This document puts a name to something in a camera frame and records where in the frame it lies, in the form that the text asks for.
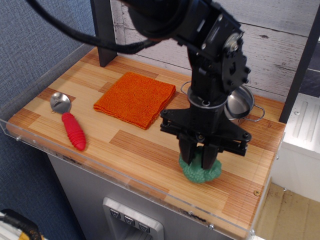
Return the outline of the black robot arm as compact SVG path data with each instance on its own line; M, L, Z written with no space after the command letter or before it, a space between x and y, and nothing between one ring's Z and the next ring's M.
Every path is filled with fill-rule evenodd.
M202 144L201 167L218 153L243 156L251 135L232 123L224 108L231 93L248 82L240 24L212 0L127 0L135 29L154 42L186 46L192 70L187 109L161 112L161 130L177 136L183 161L191 164Z

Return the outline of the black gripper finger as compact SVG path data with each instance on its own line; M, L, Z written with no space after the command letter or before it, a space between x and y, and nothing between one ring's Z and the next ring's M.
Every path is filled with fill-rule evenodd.
M197 142L184 134L180 134L178 139L181 158L187 165L190 165L195 157Z
M208 144L202 147L201 166L204 170L209 170L212 168L218 152L219 147L216 145Z

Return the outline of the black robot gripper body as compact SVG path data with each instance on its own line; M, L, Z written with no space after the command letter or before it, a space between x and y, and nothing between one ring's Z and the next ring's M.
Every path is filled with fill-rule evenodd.
M183 157L191 157L198 143L215 149L211 157L223 151L244 156L252 139L249 132L226 117L223 104L204 108L191 103L186 109L164 109L160 116L160 130L179 139Z

